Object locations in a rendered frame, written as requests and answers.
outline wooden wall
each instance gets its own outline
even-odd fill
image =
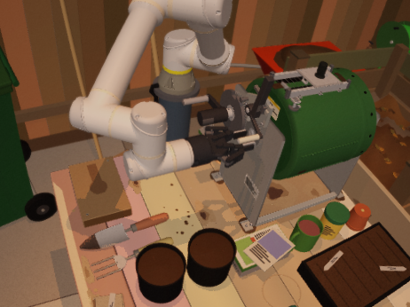
[[[128,16],[130,0],[66,0],[67,14],[87,94]],[[12,94],[15,111],[81,96],[59,0],[0,0],[0,45],[20,86]],[[235,48],[233,63],[257,64],[254,47],[331,41],[343,51],[366,49],[387,21],[410,21],[410,0],[233,0],[224,29]],[[165,20],[155,30],[162,67],[164,36],[188,28]],[[232,68],[230,73],[244,71]],[[195,76],[213,75],[194,70]],[[155,78],[151,43],[146,47],[130,88],[148,86]],[[216,98],[234,84],[203,88]],[[130,106],[142,100],[130,102]],[[74,130],[67,114],[20,123],[22,139]]]

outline hand fork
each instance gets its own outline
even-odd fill
[[[91,266],[97,265],[97,264],[102,264],[102,263],[104,263],[105,261],[108,261],[108,260],[110,260],[110,259],[114,259],[114,261],[115,261],[114,264],[106,265],[106,266],[103,266],[102,268],[97,269],[96,271],[93,271],[93,272],[95,272],[95,273],[96,273],[96,272],[103,271],[103,270],[105,270],[105,269],[108,269],[108,268],[110,268],[110,267],[112,267],[112,266],[114,266],[114,265],[117,265],[117,268],[118,268],[117,270],[114,270],[114,271],[109,272],[109,273],[107,273],[107,274],[98,276],[98,277],[97,277],[97,280],[103,279],[103,278],[105,278],[106,276],[109,276],[109,275],[111,275],[111,274],[114,274],[114,273],[117,273],[117,272],[121,271],[121,270],[125,267],[125,264],[127,264],[127,261],[128,261],[128,260],[130,260],[131,258],[134,258],[134,257],[138,256],[138,254],[141,252],[141,250],[143,250],[144,248],[146,248],[148,245],[151,245],[151,244],[154,244],[154,243],[167,243],[167,244],[171,244],[171,245],[172,245],[172,244],[174,244],[174,240],[173,240],[171,237],[167,237],[167,238],[164,238],[164,239],[161,239],[161,240],[157,240],[157,241],[155,241],[155,242],[152,242],[152,243],[150,243],[150,244],[147,244],[147,245],[145,245],[145,246],[142,247],[142,248],[139,248],[139,249],[134,250],[134,252],[132,253],[131,256],[124,257],[124,256],[120,256],[120,255],[114,255],[114,256],[110,256],[110,257],[108,257],[108,258],[106,258],[106,259],[100,260],[100,261],[98,261],[98,262],[96,262],[96,263],[94,263],[94,264],[91,264]]]

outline orange pot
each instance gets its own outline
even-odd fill
[[[368,218],[372,212],[370,208],[364,203],[358,203],[351,210],[351,217],[347,221],[346,226],[348,226],[353,231],[359,232],[365,229]]]

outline black pot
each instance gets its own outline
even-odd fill
[[[219,268],[209,268],[209,267],[199,264],[198,262],[195,261],[195,259],[193,259],[190,253],[191,244],[196,237],[206,232],[215,232],[215,233],[221,234],[224,237],[226,237],[229,240],[229,242],[232,244],[233,258],[228,264],[222,267],[219,267]],[[229,234],[219,229],[215,229],[215,228],[202,229],[196,232],[191,237],[188,243],[188,265],[186,267],[188,271],[188,275],[196,284],[203,286],[203,287],[214,287],[214,286],[220,285],[228,277],[228,273],[229,273],[229,270],[231,269],[233,259],[235,259],[235,255],[236,255],[235,241],[232,239],[232,237]]]
[[[177,281],[169,285],[165,285],[165,286],[156,286],[144,280],[144,278],[140,276],[138,272],[139,260],[147,251],[153,248],[169,248],[177,252],[177,254],[181,257],[184,263],[184,272],[182,273],[181,277]],[[137,269],[137,275],[138,275],[139,290],[141,290],[142,295],[147,300],[154,302],[154,303],[168,303],[168,302],[175,300],[181,293],[182,286],[184,283],[185,270],[186,270],[186,260],[185,260],[184,254],[182,254],[181,251],[178,248],[174,247],[173,245],[165,244],[165,243],[155,243],[155,244],[152,244],[144,248],[137,256],[136,269]]]

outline table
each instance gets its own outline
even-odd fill
[[[177,173],[170,173],[148,180],[141,180],[141,193],[136,194],[128,186],[129,179],[125,174],[122,157],[114,158],[122,185],[132,206],[132,215],[118,220],[84,228],[76,207],[75,194],[68,169],[51,173],[53,188],[58,203],[59,216],[66,239],[67,251],[73,267],[75,283],[83,306],[92,306],[91,301],[96,296],[110,293],[123,294],[125,306],[156,306],[147,301],[139,292],[135,270],[135,259],[130,259],[123,272],[118,272],[107,278],[95,280],[89,268],[89,263],[97,262],[112,255],[128,256],[132,250],[160,238],[172,237],[174,245],[187,256],[187,242],[190,237],[202,228],[218,228],[228,232],[234,239],[245,233],[238,221],[244,217],[240,207],[232,197],[225,184],[215,183],[210,173],[218,170],[219,164],[214,161],[193,169],[186,169]],[[284,179],[279,182],[273,180],[270,193],[267,195],[265,207],[274,209],[275,204],[283,207],[283,203],[306,201],[310,196],[328,193],[328,189],[312,172],[303,177]],[[342,201],[349,209],[354,205],[348,197]],[[257,227],[265,228],[278,223],[281,230],[289,237],[301,214],[313,214],[320,217],[322,203],[314,208],[286,216],[280,220]],[[150,229],[131,233],[130,239],[115,247],[98,250],[83,251],[79,246],[93,233],[122,223],[128,228],[141,219],[162,212],[170,215],[170,220]],[[213,288],[200,287],[185,275],[184,291],[173,302],[164,306],[320,306],[311,290],[306,286],[296,269],[302,260],[329,248],[352,235],[355,232],[344,227],[334,240],[319,239],[315,248],[308,253],[293,251],[286,258],[278,261],[272,268],[263,272],[259,270],[246,277],[240,277],[232,268],[229,278],[221,285]],[[387,299],[377,306],[393,306]]]

